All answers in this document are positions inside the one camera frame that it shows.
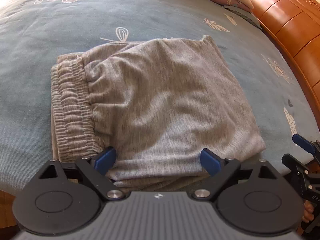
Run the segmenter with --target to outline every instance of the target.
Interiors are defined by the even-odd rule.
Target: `seam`
[[[56,142],[57,142],[57,152],[58,152],[58,158],[59,160],[61,160],[60,158],[60,147],[61,146],[61,141],[62,138],[60,136],[60,133],[57,134],[57,130],[56,127],[59,127],[59,125],[63,125],[64,126],[64,131],[62,131],[62,133],[65,134],[66,128],[65,128],[65,116],[64,116],[64,112],[63,112],[63,108],[61,105],[61,93],[60,93],[60,85],[59,85],[59,73],[58,73],[58,66],[55,68],[52,77],[51,77],[51,93],[52,93],[52,115],[53,115],[53,123],[55,126],[55,133],[56,133]]]
[[[314,37],[313,39],[311,39],[306,45],[304,45],[301,49],[299,49],[299,51],[293,56],[293,58],[304,48],[306,47],[311,41],[313,41],[316,37]]]
[[[275,5],[277,2],[280,2],[281,0],[279,1],[276,1],[274,4],[271,4],[268,9],[261,15],[260,19],[264,16],[264,14],[271,8],[271,6]]]
[[[314,84],[314,85],[312,86],[312,88],[314,88],[319,82],[320,82],[320,80],[319,80],[316,84]]]
[[[294,17],[292,17],[290,20],[288,20],[281,28],[280,28],[280,30],[288,23],[288,22],[290,22],[293,18],[295,18],[295,17],[297,17],[299,14],[301,14],[303,11],[301,11],[301,12],[299,12],[296,16],[294,16]]]

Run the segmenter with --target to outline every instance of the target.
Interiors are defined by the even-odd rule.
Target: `blue gripper pad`
[[[94,169],[105,176],[107,171],[111,169],[115,163],[116,155],[116,150],[113,147],[108,147],[92,159]]]
[[[292,141],[308,153],[313,154],[315,152],[313,144],[297,133],[292,136]]]
[[[201,166],[213,177],[223,167],[223,159],[215,155],[212,151],[205,148],[200,154]]]

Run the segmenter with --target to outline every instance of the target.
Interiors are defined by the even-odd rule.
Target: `bed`
[[[312,53],[319,41],[310,46],[312,67],[302,69],[303,57],[299,61],[290,42],[286,47],[285,39],[266,22],[279,14],[271,12],[264,20],[261,13],[280,0],[267,0],[268,6],[265,1],[252,0],[264,33],[211,0],[2,0],[0,190],[17,194],[52,158],[50,68],[57,56],[113,41],[212,36],[249,100],[266,143],[266,150],[247,162],[265,158],[282,174],[288,172],[281,163],[285,153],[309,163],[313,157],[291,137],[296,132],[309,140],[320,137],[320,92],[317,81],[310,80],[320,79],[315,77],[318,56]],[[305,6],[299,4],[308,14]],[[283,36],[297,33],[295,25],[292,28]],[[310,32],[306,28],[302,35]]]

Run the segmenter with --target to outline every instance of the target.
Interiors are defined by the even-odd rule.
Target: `wooden headboard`
[[[251,0],[253,14],[296,76],[320,127],[320,4]]]

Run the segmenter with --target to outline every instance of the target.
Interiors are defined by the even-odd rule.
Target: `silver bolt head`
[[[117,189],[110,190],[107,193],[107,197],[109,198],[121,198],[122,196],[123,196],[123,193]]]
[[[210,196],[210,191],[206,189],[197,189],[195,191],[195,195],[197,197],[209,197]]]

